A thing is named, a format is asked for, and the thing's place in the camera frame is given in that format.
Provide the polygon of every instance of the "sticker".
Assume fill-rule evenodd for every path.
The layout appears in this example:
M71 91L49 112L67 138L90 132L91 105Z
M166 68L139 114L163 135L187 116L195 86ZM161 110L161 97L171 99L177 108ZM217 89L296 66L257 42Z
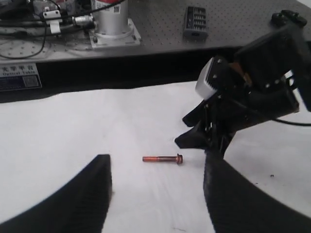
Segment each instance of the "sticker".
M106 3L106 2L101 2L101 1L95 1L96 3L96 9L99 9L99 8L102 8L104 6L109 6L111 5L110 3ZM118 4L118 5L115 5L113 7L109 7L108 9L105 9L103 10L105 12L109 12L109 13L112 13L112 14L120 14L120 11L121 11L121 5Z
M0 66L0 91L41 88L35 63Z

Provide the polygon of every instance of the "screw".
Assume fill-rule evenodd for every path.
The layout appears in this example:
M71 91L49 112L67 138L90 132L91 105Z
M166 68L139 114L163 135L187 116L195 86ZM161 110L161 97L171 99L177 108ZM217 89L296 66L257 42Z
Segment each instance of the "screw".
M177 156L143 156L143 162L176 162L177 164L183 163L183 156L181 154L177 154Z

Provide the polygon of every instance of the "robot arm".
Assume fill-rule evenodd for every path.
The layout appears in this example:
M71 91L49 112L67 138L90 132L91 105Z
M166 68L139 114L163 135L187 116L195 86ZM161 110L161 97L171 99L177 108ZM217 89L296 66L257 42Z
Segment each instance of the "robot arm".
M311 111L310 64L308 45L295 25L243 47L234 63L211 58L196 85L204 100L183 118L193 128L176 138L176 144L224 156L236 131L298 112L295 88Z

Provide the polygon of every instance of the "metal cylinder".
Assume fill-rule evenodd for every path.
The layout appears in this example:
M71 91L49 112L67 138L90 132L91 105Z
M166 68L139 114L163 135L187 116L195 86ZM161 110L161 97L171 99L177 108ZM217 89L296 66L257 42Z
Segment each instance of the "metal cylinder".
M92 0L92 8L99 9L116 0ZM94 13L97 23L96 33L106 36L126 35L131 31L128 26L128 0L111 8Z

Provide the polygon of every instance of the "cable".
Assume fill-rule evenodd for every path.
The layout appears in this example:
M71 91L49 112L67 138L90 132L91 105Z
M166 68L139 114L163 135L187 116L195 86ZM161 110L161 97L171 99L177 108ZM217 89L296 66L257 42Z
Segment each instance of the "cable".
M38 54L40 54L43 51L43 49L44 49L44 46L45 46L45 43L46 43L46 39L47 39L48 25L47 25L46 21L44 21L44 23L45 23L44 37L43 37L41 49L38 52L36 52L34 54L31 54L31 55L28 55L28 56L23 56L23 57L9 57L9 56L5 56L5 55L2 55L2 54L0 54L0 57L6 58L6 59L11 59L11 60L16 60L16 59L26 59L26 58L34 57L34 56L37 56Z
M253 114L256 114L256 115L261 116L263 118L266 118L268 120L272 120L272 121L275 121L275 122L278 122L278 123L282 123L282 124L286 124L286 125L311 127L311 123L299 123L299 122L292 122L292 121L276 119L276 118L273 118L273 117L269 117L266 114L263 114L263 113L261 113L261 112L259 112L257 110L251 109L251 108L245 106L244 104L242 104L242 103L240 103L240 102L238 102L236 100L233 100L233 99L230 99L230 98L228 98L228 100L231 101L232 103L236 104L240 108L244 108L244 109L252 112Z
M58 19L66 19L66 18L72 18L72 17L79 17L79 16L85 16L94 12L98 12L98 11L102 11L102 10L106 10L108 8L111 8L113 6L119 5L122 2L124 2L125 0L119 0L116 1L110 5L107 6L103 6L101 8L95 9L95 10L89 10L89 11L84 11L82 13L79 14L74 14L74 15L67 15L67 16L61 16L61 17L55 17L55 18L49 18L49 20L58 20ZM27 19L27 20L2 20L1 22L5 22L5 23L12 23L12 22L39 22L42 21L42 19L38 19L38 18L31 18L31 19Z
M57 9L60 11L61 9L60 9L60 6L55 2L55 1L53 1L53 0L48 0L49 2L51 2L51 3L53 3L56 7L57 7Z

